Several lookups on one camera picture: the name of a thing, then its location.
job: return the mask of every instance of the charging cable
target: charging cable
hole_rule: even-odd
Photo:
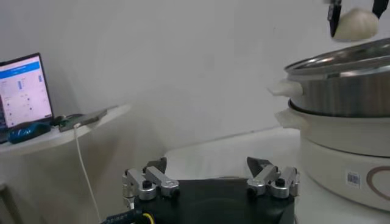
[[[98,208],[98,206],[97,206],[98,204],[96,203],[95,196],[93,195],[93,191],[92,191],[90,179],[88,178],[88,174],[87,174],[87,171],[85,170],[83,158],[82,158],[82,156],[81,156],[80,144],[79,144],[79,136],[77,135],[77,129],[78,129],[79,127],[80,127],[80,123],[75,124],[75,125],[73,126],[73,129],[74,129],[74,139],[76,140],[76,145],[77,145],[77,152],[79,153],[79,159],[80,159],[81,167],[83,168],[84,176],[85,176],[85,179],[86,179],[86,181],[87,181],[88,188],[90,189],[91,198],[92,198],[92,201],[93,201],[93,205],[94,205],[94,207],[95,207],[95,210],[96,210],[96,214],[97,214],[98,219],[99,219],[99,223],[102,223],[102,219],[101,219],[100,213],[99,213],[99,208]]]

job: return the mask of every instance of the pot handle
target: pot handle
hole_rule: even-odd
[[[303,95],[302,85],[299,82],[293,82],[287,79],[283,79],[275,85],[269,86],[267,89],[273,96],[294,97]]]
[[[293,128],[302,131],[309,126],[306,119],[292,113],[290,109],[275,113],[275,117],[283,128]]]

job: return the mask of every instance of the white object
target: white object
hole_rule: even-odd
[[[90,179],[88,177],[87,170],[85,170],[84,161],[83,161],[83,158],[81,156],[81,150],[80,150],[80,144],[79,144],[79,136],[77,135],[77,129],[79,127],[80,127],[80,123],[74,125],[74,127],[73,127],[74,139],[76,140],[77,152],[79,154],[81,168],[83,169],[83,173],[84,173],[85,180],[87,181],[88,189],[90,190],[90,195],[91,195],[91,198],[92,198],[93,206],[94,206],[96,214],[98,216],[97,219],[99,220],[99,223],[102,223],[102,218],[100,216],[99,207],[97,206],[98,204],[96,203],[96,199],[95,199],[95,196],[94,196],[93,191],[92,191]]]
[[[303,88],[299,82],[293,82],[287,79],[283,79],[275,85],[269,86],[267,89],[273,96],[294,97],[303,94]]]
[[[191,145],[166,153],[166,174],[176,180],[220,176],[251,177],[247,156],[269,159],[281,168],[301,171],[296,214],[300,224],[388,224],[390,213],[346,200],[307,176],[300,163],[299,132],[275,128]]]
[[[336,40],[358,41],[371,38],[378,32],[379,19],[369,10],[352,9],[340,17]]]
[[[295,128],[319,145],[364,155],[390,157],[390,118],[317,116],[291,108],[275,114],[280,125]]]
[[[113,119],[126,114],[131,109],[130,105],[121,105],[114,107],[107,111],[107,114],[102,117],[99,121],[81,126],[77,129],[77,134],[83,136],[95,128],[100,127],[101,125],[112,121]],[[60,132],[58,128],[52,129],[49,133],[43,134],[36,138],[30,139],[25,142],[20,142],[17,144],[11,144],[6,142],[0,145],[0,158],[6,158],[8,156],[20,156],[25,154],[30,154],[40,150],[51,149],[53,147],[66,144],[67,142],[74,140],[73,130],[68,130]]]
[[[390,158],[328,149],[301,138],[303,165],[309,176],[353,201],[390,211]]]

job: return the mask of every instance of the blue mouse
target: blue mouse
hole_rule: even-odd
[[[11,128],[8,132],[8,141],[12,144],[43,135],[51,130],[51,126],[44,122],[25,122]]]

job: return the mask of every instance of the sticker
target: sticker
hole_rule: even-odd
[[[346,171],[346,182],[348,186],[360,189],[360,175],[358,173]]]

